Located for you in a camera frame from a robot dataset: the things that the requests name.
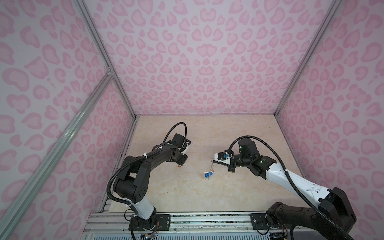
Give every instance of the diagonal metal beam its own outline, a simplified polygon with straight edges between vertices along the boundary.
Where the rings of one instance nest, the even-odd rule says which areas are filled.
[[[293,88],[295,87],[296,83],[299,81],[301,74],[303,73],[303,70],[305,69],[305,67],[307,67],[317,46],[320,44],[321,39],[323,38],[323,36],[331,26],[333,19],[335,18],[338,10],[341,9],[343,1],[344,0],[333,0],[333,2],[331,3],[331,6],[329,7],[323,21],[321,22],[315,36],[313,37],[313,40],[310,46],[308,47],[303,60],[301,61],[299,67],[297,68],[295,74],[293,75],[291,82],[289,83],[287,89],[283,94],[283,97],[281,98],[279,105],[276,108],[276,111],[275,111],[276,117],[281,113],[281,110],[283,109],[285,103],[287,102],[288,97],[292,93]]]
[[[104,76],[21,193],[9,206],[0,222],[0,240],[7,240],[10,237],[113,78],[114,76],[108,73]]]
[[[73,0],[74,4],[76,5],[79,14],[83,18],[83,21],[85,23],[85,26],[87,27],[89,33],[91,34],[91,37],[93,41],[96,44],[97,49],[100,52],[100,55],[105,63],[105,66],[108,68],[108,70],[111,72],[111,74],[116,75],[114,81],[116,83],[116,86],[118,87],[119,94],[121,98],[123,99],[123,102],[127,109],[129,110],[129,113],[133,119],[135,119],[136,115],[132,109],[131,104],[129,103],[128,96],[126,92],[124,91],[124,88],[121,84],[121,81],[119,77],[116,74],[115,68],[113,67],[112,61],[108,56],[108,53],[104,47],[103,41],[101,40],[100,34],[98,33],[95,24],[93,23],[91,13],[88,10],[87,5],[85,4],[84,0]]]

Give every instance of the pink leopard print wallpaper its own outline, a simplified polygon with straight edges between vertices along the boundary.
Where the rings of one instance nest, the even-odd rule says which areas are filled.
[[[79,239],[100,204],[130,123],[110,83],[10,240]]]
[[[355,240],[384,235],[383,12],[345,2],[278,118],[309,179],[347,193]]]
[[[136,114],[273,113],[331,0],[86,0]]]
[[[0,218],[105,72],[71,0],[0,2]]]

